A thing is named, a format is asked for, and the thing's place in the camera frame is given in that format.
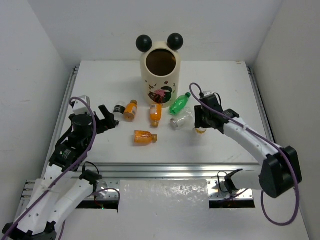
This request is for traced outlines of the cream bin with black ears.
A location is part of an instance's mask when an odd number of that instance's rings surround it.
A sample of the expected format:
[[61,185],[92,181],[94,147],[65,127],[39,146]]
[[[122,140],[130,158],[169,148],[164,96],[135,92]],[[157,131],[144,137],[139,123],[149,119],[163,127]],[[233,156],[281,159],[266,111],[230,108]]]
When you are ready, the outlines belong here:
[[142,95],[149,105],[169,107],[178,97],[181,56],[178,52],[184,39],[172,33],[166,41],[155,41],[148,35],[140,35],[135,42],[141,52],[140,72]]

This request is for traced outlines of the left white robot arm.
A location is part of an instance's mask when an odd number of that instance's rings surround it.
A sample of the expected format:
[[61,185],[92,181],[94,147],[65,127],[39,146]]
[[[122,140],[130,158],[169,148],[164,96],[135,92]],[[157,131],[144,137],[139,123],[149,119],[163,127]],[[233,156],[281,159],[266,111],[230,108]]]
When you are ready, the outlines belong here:
[[94,133],[102,134],[116,127],[115,116],[105,105],[99,110],[104,116],[85,112],[71,114],[71,126],[56,143],[40,186],[23,213],[3,230],[3,238],[12,240],[55,240],[64,228],[66,218],[87,197],[106,192],[108,187],[97,172],[83,170],[73,187],[63,196],[61,191],[79,169],[91,150]]

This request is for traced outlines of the aluminium frame rail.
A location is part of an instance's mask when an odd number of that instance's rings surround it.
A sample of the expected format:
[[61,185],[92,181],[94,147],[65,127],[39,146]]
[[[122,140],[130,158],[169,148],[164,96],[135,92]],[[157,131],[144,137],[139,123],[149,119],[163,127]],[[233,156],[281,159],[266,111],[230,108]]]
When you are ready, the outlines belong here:
[[[210,202],[233,197],[237,201],[253,201],[253,191],[262,190],[259,182],[261,166],[251,164],[139,164],[99,163],[88,166],[90,171],[102,176],[102,186],[97,200],[114,204],[119,200],[120,182],[124,180],[189,181],[205,180]],[[240,171],[234,177],[236,191],[229,193],[224,186],[225,176]]]

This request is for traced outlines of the orange bottle front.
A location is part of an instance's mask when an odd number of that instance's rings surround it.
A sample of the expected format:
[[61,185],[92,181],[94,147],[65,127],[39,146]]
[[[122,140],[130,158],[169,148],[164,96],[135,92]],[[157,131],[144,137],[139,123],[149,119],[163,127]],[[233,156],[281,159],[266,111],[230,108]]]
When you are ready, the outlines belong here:
[[148,145],[156,143],[158,141],[158,135],[149,131],[135,130],[133,135],[133,142],[135,144]]

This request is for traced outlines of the green plastic bottle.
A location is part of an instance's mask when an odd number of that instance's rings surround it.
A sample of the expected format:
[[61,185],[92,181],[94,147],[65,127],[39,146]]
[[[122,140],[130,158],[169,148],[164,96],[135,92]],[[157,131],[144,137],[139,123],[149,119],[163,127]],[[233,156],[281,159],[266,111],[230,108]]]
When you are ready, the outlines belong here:
[[169,107],[169,113],[171,115],[177,115],[188,103],[191,93],[187,92],[184,95],[180,95],[175,102]]

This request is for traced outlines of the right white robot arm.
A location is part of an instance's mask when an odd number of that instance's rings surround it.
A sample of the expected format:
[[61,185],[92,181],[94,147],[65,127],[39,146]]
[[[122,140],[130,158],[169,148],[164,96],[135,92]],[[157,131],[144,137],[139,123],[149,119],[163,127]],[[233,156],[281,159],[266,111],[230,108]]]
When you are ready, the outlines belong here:
[[275,199],[302,182],[298,153],[293,147],[267,142],[254,130],[245,129],[245,122],[238,113],[232,109],[223,110],[217,93],[207,91],[199,96],[201,104],[194,107],[195,128],[218,130],[250,153],[261,167],[252,173],[243,168],[228,173],[221,190],[233,194],[242,188],[252,188]]

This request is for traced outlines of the clear crushed plastic bottle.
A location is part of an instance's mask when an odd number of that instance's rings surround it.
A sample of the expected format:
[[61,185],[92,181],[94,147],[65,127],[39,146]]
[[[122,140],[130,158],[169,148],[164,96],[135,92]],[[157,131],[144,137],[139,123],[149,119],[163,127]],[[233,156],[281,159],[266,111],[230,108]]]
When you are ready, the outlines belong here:
[[193,117],[193,110],[190,107],[186,107],[170,119],[170,126],[173,130],[182,129],[193,120]]

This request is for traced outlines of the clear bottle with black label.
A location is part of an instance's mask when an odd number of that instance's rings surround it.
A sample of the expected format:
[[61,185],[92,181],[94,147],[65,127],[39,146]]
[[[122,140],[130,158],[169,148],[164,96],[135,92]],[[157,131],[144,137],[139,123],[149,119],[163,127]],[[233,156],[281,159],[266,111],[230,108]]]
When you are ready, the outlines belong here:
[[120,119],[123,117],[125,109],[126,109],[126,103],[123,101],[118,101],[113,109],[113,115],[116,119]]

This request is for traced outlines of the orange bottle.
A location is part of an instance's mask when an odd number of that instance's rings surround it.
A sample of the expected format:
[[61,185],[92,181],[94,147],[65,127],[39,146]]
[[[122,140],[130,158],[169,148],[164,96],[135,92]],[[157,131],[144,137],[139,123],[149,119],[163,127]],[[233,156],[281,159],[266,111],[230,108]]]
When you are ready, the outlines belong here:
[[132,122],[138,111],[138,102],[136,100],[131,100],[130,103],[126,106],[123,117],[126,121]]
[[152,104],[149,109],[150,125],[153,128],[157,128],[159,126],[161,118],[162,118],[162,106],[160,104]]
[[148,145],[156,143],[158,141],[158,135],[149,131],[135,130],[133,135],[133,142],[135,144]]
[[199,134],[199,135],[203,135],[203,134],[207,131],[206,128],[202,128],[202,127],[195,128],[194,130],[195,130],[195,132],[196,132],[197,134]]

